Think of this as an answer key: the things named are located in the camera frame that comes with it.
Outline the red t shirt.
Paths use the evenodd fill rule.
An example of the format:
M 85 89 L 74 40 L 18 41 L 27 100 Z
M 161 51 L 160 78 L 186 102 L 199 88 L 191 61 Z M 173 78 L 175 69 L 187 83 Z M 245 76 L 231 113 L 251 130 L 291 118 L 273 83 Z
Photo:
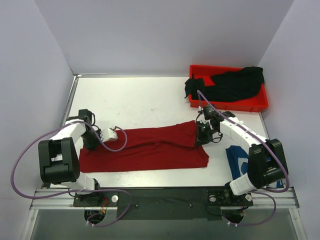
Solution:
M 196 146 L 196 123 L 117 131 L 118 139 L 95 150 L 82 148 L 83 173 L 205 168 L 209 155 Z

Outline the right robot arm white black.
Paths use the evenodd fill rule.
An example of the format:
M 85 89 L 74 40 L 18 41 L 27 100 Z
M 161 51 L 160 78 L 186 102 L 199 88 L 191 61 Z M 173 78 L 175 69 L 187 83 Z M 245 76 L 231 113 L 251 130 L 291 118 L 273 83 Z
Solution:
M 229 137 L 247 154 L 247 172 L 224 185 L 221 202 L 235 206 L 248 202 L 250 192 L 289 179 L 289 171 L 282 143 L 268 139 L 247 127 L 230 111 L 220 112 L 212 106 L 200 107 L 196 120 L 197 146 L 218 143 Z

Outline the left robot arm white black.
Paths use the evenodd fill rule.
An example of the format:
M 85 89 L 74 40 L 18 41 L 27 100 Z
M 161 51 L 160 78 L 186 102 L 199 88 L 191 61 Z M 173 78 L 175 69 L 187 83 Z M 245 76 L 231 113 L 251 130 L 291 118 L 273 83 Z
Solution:
M 86 150 L 93 151 L 101 145 L 101 129 L 92 128 L 95 114 L 81 109 L 65 124 L 68 126 L 51 139 L 38 143 L 40 178 L 45 185 L 61 184 L 70 190 L 79 190 L 74 197 L 85 206 L 99 206 L 103 202 L 103 193 L 98 190 L 100 185 L 96 179 L 81 172 L 75 147 L 79 138 L 82 138 Z

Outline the blue folded t shirt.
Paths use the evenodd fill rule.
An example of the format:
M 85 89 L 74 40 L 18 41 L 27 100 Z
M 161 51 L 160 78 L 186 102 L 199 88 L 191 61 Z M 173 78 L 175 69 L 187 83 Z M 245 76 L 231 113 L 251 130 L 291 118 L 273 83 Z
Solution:
M 283 171 L 262 145 L 251 147 L 249 153 L 236 145 L 225 151 L 232 175 L 230 188 L 235 194 L 244 194 L 265 187 L 283 187 Z

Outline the black t shirt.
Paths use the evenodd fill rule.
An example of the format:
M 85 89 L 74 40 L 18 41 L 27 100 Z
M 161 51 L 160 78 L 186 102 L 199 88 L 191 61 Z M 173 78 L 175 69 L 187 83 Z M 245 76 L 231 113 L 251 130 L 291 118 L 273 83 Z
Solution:
M 265 83 L 263 68 L 251 66 L 210 76 L 213 85 L 192 76 L 185 82 L 185 96 L 198 99 L 200 91 L 211 102 L 236 102 L 255 97 Z

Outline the red plastic bin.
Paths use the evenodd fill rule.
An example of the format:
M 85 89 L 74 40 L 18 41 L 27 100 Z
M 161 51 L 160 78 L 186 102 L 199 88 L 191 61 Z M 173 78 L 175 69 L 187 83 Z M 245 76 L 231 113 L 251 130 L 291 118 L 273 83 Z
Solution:
M 192 64 L 189 67 L 189 77 L 195 79 L 203 79 L 205 86 L 213 86 L 214 83 L 211 80 L 211 76 L 217 74 L 223 74 L 226 72 L 240 71 L 239 67 L 228 66 L 210 66 L 210 65 L 196 65 Z M 261 85 L 260 91 L 256 96 L 248 99 L 243 99 L 234 102 L 219 102 L 210 101 L 219 110 L 225 111 L 242 111 L 242 112 L 256 112 L 259 113 L 269 106 L 268 98 L 264 84 Z

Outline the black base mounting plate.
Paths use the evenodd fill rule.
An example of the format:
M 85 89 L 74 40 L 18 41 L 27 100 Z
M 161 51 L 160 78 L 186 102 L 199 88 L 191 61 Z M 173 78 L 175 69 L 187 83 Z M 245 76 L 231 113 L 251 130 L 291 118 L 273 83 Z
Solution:
M 221 201 L 223 191 L 223 186 L 103 189 L 102 204 L 85 206 L 74 197 L 72 205 L 86 208 L 85 217 L 93 215 L 94 223 L 101 222 L 111 208 L 117 209 L 121 220 L 213 221 L 223 216 L 241 218 L 244 210 L 253 205 L 249 194 L 247 202 L 227 206 Z

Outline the aluminium frame rail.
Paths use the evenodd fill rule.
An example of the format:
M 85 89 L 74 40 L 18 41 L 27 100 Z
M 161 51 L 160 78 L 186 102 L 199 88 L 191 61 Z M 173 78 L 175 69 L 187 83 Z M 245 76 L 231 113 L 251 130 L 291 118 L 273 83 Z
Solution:
M 208 118 L 208 123 L 195 123 L 195 149 L 202 153 L 202 144 L 217 143 L 220 137 L 232 138 L 249 155 L 249 168 L 255 180 L 265 179 L 267 184 L 280 181 L 288 172 L 282 144 L 279 140 L 265 139 L 255 133 L 246 141 L 243 135 L 218 127 L 220 116 L 212 113 L 211 103 L 201 101 L 199 97 L 187 96 L 187 106 L 198 108 L 199 113 Z M 127 131 L 119 127 L 101 130 L 95 125 L 96 117 L 88 109 L 80 109 L 76 116 L 68 116 L 64 126 L 55 130 L 49 140 L 38 144 L 40 177 L 45 185 L 62 185 L 69 193 L 74 193 L 73 206 L 76 208 L 124 207 L 131 204 L 145 210 L 159 206 L 161 210 L 172 211 L 177 208 L 186 210 L 200 204 L 222 211 L 223 214 L 241 214 L 248 207 L 260 204 L 264 197 L 271 199 L 274 206 L 294 208 L 298 204 L 292 192 L 287 188 L 253 189 L 241 195 L 235 195 L 231 183 L 223 186 L 165 186 L 165 187 L 130 187 L 111 189 L 102 187 L 95 178 L 84 174 L 83 160 L 78 158 L 76 142 L 83 141 L 83 148 L 96 152 L 105 147 L 106 141 L 115 141 L 119 134 L 124 137 Z

